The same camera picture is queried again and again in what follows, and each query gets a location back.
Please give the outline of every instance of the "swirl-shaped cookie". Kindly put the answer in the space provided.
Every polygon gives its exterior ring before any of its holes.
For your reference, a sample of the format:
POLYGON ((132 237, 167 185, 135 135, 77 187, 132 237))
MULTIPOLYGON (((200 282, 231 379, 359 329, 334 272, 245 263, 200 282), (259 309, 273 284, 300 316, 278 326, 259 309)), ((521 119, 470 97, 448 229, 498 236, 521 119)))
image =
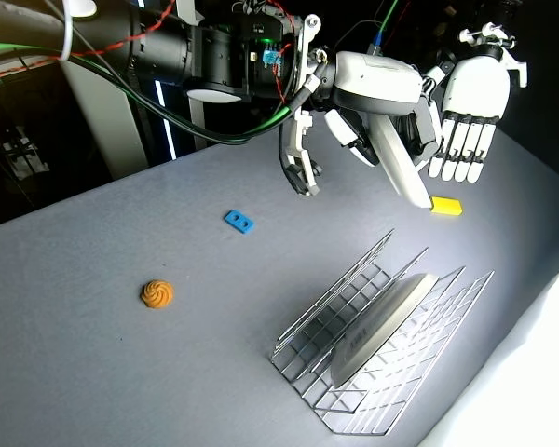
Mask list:
POLYGON ((166 281, 151 281, 143 287, 141 299, 147 307, 160 309, 174 299, 174 288, 166 281))

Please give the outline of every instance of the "metal wire rack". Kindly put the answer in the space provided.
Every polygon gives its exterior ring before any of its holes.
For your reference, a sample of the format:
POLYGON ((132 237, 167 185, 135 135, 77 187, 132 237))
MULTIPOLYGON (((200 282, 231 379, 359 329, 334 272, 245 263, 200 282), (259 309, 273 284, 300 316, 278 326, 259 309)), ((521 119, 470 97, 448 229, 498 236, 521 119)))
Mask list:
POLYGON ((331 353, 348 328, 427 252, 391 276, 376 258, 390 231, 278 339, 271 362, 334 433, 385 435, 429 374, 459 324, 493 276, 452 293, 465 267, 441 277, 430 293, 371 359, 334 388, 331 353))

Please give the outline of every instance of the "plate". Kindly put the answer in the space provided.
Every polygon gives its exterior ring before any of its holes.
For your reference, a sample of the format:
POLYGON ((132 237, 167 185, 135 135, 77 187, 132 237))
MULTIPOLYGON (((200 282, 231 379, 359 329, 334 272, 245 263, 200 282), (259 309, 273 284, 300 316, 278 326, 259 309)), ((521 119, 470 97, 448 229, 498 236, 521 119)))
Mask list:
POLYGON ((366 309, 335 347, 331 363, 334 387, 342 386, 364 366, 410 317, 438 279, 431 274, 401 279, 366 309))

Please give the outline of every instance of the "light strip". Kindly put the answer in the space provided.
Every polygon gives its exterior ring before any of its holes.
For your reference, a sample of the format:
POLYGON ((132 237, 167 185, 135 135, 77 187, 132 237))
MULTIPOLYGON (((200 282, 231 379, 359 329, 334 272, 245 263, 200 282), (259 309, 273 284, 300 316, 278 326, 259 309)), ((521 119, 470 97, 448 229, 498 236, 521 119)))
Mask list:
MULTIPOLYGON (((156 91, 157 91, 157 100, 159 101, 159 105, 162 107, 166 106, 164 102, 164 93, 161 91, 161 83, 156 81, 156 91)), ((171 130, 170 130, 170 121, 164 119, 164 128, 166 129, 166 136, 168 137, 168 146, 170 147, 170 155, 171 159, 176 159, 176 150, 174 149, 174 141, 171 138, 171 130)))

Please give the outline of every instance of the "gray tabletop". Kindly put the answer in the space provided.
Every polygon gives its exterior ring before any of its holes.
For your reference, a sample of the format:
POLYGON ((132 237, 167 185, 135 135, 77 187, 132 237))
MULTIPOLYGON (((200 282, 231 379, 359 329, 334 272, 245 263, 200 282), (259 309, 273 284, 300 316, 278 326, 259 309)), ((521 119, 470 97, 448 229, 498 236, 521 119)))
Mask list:
POLYGON ((276 135, 213 147, 0 226, 0 447, 416 445, 559 269, 559 177, 502 133, 458 218, 412 208, 338 147, 307 138, 321 192, 296 196, 276 135), (256 222, 243 236, 224 215, 256 222), (268 355, 389 229, 394 271, 496 274, 385 438, 331 434, 268 355), (152 278, 176 299, 138 298, 152 278))

